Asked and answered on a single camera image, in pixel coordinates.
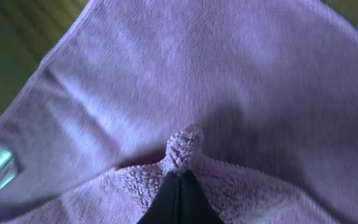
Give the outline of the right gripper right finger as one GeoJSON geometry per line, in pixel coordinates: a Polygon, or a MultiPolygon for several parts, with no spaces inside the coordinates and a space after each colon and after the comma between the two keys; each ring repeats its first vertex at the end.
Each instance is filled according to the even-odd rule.
{"type": "Polygon", "coordinates": [[[182,224],[224,224],[214,211],[194,173],[186,170],[181,175],[182,224]]]}

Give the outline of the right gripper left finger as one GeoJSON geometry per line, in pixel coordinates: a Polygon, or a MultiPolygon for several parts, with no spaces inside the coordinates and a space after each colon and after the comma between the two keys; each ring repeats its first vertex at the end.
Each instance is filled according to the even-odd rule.
{"type": "Polygon", "coordinates": [[[169,172],[151,206],[137,224],[179,224],[181,223],[181,187],[180,178],[169,172]]]}

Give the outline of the purple cloth with label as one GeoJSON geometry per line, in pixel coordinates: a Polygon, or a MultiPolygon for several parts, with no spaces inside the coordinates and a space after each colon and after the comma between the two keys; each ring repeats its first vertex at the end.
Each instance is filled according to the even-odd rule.
{"type": "Polygon", "coordinates": [[[0,223],[358,223],[358,30],[320,1],[91,1],[0,117],[0,223]]]}

